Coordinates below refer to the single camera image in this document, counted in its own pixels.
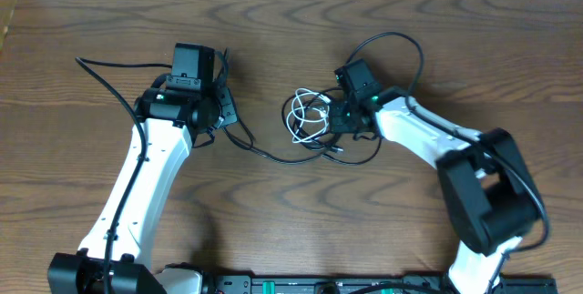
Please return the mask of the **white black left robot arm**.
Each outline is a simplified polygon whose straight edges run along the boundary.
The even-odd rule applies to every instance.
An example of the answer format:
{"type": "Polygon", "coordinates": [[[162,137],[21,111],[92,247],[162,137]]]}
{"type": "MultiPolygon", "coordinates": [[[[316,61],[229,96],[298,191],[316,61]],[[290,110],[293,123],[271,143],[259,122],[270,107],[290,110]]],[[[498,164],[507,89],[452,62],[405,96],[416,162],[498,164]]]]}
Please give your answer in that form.
{"type": "Polygon", "coordinates": [[[226,51],[178,43],[169,73],[134,105],[128,154],[93,228],[47,270],[54,293],[209,293],[210,276],[187,263],[151,270],[156,232],[176,175],[200,134],[237,122],[226,51]]]}

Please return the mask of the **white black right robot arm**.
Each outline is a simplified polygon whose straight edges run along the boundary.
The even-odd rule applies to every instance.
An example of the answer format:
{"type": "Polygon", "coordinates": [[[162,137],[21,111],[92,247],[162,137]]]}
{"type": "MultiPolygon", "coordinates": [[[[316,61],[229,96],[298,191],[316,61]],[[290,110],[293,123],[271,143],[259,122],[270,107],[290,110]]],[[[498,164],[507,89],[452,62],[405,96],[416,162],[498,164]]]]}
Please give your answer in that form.
{"type": "Polygon", "coordinates": [[[407,148],[433,167],[460,245],[446,273],[454,293],[491,293],[501,268],[540,220],[541,196],[515,140],[504,129],[460,127],[420,106],[410,93],[383,88],[363,61],[335,70],[343,100],[332,105],[334,134],[366,133],[407,148]]]}

